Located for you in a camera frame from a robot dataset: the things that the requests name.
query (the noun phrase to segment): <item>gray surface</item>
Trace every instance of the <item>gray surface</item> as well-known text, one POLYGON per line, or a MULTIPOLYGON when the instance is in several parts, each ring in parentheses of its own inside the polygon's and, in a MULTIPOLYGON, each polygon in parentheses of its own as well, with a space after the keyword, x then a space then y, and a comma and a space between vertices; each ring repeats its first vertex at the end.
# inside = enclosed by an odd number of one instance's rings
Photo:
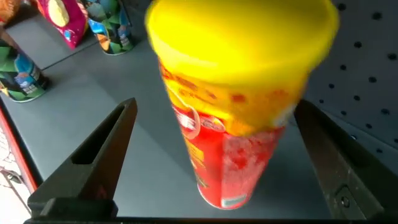
POLYGON ((61 33, 40 14, 8 28, 7 32, 41 69, 96 42, 94 35, 88 30, 85 38, 72 50, 65 43, 61 33))
POLYGON ((344 121, 341 126, 349 126, 349 133, 363 133, 360 143, 398 175, 398 60, 387 57, 398 55, 398 1, 333 2, 345 4, 340 30, 330 55, 313 72, 306 99, 344 121), (381 13, 380 20, 372 19, 375 12, 381 13), (361 48, 354 47, 357 41, 361 48), (342 64, 346 70, 340 70, 342 64), (377 82, 369 82, 369 77, 377 82), (383 108, 390 114, 382 114, 383 108), (384 153, 375 153, 377 149, 384 153))
POLYGON ((147 42, 117 57, 94 45, 45 73, 54 86, 42 97, 17 104, 2 96, 43 178, 119 102, 135 97, 139 111, 114 196, 120 216, 330 218, 295 126, 288 126, 246 206, 222 211, 208 205, 147 42))

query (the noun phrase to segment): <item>canister lid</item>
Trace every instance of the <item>canister lid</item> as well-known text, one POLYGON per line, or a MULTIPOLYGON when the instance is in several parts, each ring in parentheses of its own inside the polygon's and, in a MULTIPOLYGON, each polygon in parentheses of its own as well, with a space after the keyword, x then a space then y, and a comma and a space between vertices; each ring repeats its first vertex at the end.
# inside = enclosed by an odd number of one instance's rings
POLYGON ((338 13, 329 0, 160 0, 146 26, 166 67, 239 83, 237 74, 309 72, 331 46, 338 13))

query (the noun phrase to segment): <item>potato chip canister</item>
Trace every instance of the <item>potato chip canister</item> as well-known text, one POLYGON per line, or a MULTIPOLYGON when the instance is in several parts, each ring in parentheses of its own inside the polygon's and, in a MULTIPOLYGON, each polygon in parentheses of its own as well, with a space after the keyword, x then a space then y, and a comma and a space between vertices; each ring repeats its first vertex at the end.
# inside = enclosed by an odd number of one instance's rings
POLYGON ((209 204, 249 201, 338 22, 329 0, 152 3, 150 43, 209 204))
POLYGON ((104 53, 123 54, 133 48, 126 11, 118 0, 82 0, 88 24, 104 53))
POLYGON ((32 101, 45 93, 49 79, 6 37, 7 42, 0 39, 0 90, 15 102, 32 101))

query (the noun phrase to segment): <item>product label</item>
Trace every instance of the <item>product label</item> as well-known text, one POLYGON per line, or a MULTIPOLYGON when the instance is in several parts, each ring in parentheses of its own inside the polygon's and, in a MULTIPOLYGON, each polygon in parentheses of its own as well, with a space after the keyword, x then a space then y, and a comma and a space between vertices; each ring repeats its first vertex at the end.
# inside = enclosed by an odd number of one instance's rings
POLYGON ((160 70, 202 196, 218 208, 240 207, 274 152, 294 97, 280 89, 221 88, 161 64, 160 70))

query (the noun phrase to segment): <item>snack can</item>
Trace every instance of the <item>snack can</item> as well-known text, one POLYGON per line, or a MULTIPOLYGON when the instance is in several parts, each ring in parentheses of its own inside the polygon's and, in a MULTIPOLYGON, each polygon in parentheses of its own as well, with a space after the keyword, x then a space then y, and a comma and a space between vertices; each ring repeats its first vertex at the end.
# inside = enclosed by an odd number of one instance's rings
POLYGON ((104 53, 123 54, 133 48, 126 11, 117 0, 82 0, 88 24, 104 53))
POLYGON ((0 40, 0 90, 15 102, 32 101, 45 93, 48 78, 20 50, 0 40))
POLYGON ((201 196, 242 207, 331 47, 337 10, 326 0, 156 1, 146 27, 201 196))

